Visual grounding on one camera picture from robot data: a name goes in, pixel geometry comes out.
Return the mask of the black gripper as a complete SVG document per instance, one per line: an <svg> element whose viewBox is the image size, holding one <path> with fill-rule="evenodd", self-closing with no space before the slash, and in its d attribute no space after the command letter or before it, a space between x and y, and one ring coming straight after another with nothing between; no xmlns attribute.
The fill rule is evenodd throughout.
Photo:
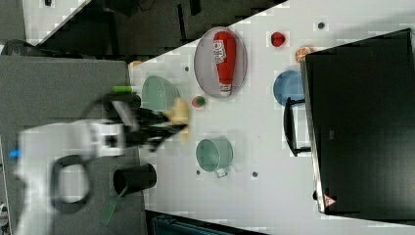
<svg viewBox="0 0 415 235"><path fill-rule="evenodd" d="M123 124L126 147L148 145L155 152L165 139L187 127L187 124L157 126L168 122L168 117L142 108L141 98L134 93L105 94L102 103L108 119Z"/></svg>

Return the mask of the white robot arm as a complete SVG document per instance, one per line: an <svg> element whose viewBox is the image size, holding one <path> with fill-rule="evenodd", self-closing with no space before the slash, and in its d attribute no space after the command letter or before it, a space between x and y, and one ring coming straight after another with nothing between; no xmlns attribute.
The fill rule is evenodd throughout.
<svg viewBox="0 0 415 235"><path fill-rule="evenodd" d="M188 140L190 108L182 98L167 111L143 108L134 93L105 94L92 104L101 105L106 114L19 133L15 176L25 189L16 235L50 235L58 215L81 211L93 194L91 162L121 157L130 147L147 146L154 152L177 133L183 142Z"/></svg>

